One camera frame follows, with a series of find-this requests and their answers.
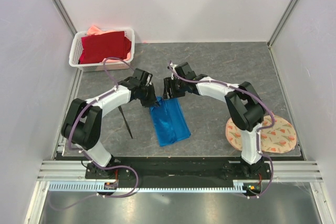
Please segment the blue cloth napkin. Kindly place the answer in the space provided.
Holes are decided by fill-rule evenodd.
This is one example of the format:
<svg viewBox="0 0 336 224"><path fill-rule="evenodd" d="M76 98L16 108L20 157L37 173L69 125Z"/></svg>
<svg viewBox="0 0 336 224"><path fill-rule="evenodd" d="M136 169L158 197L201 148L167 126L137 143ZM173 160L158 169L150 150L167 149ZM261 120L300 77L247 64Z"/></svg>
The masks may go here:
<svg viewBox="0 0 336 224"><path fill-rule="evenodd" d="M160 147L172 145L191 136L178 99L156 97L159 106L150 107L156 137Z"/></svg>

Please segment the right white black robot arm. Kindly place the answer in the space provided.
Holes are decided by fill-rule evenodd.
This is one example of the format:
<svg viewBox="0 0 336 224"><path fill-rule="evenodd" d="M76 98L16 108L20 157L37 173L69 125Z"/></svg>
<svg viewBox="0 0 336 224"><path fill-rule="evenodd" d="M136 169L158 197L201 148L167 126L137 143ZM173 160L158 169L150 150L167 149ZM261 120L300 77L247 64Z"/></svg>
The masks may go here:
<svg viewBox="0 0 336 224"><path fill-rule="evenodd" d="M164 99L180 98L188 92L226 103L231 120L240 129L243 148L241 158L244 161L240 172L248 179L259 173L258 163L262 160L260 130L265 110L257 101L259 96L249 82L224 84L201 74L193 80L167 77L163 79L163 83Z"/></svg>

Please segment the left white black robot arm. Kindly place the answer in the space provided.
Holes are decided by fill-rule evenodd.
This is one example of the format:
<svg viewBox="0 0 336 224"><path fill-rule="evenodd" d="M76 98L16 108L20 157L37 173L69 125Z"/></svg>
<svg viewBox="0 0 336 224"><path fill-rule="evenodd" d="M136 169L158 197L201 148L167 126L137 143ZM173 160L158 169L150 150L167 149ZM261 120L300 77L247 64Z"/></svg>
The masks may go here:
<svg viewBox="0 0 336 224"><path fill-rule="evenodd" d="M66 114L61 134L80 148L97 166L97 173L111 178L115 173L113 156L100 142L101 123L105 115L133 100L145 108L159 106L152 82L128 77L107 92L88 99L74 99Z"/></svg>

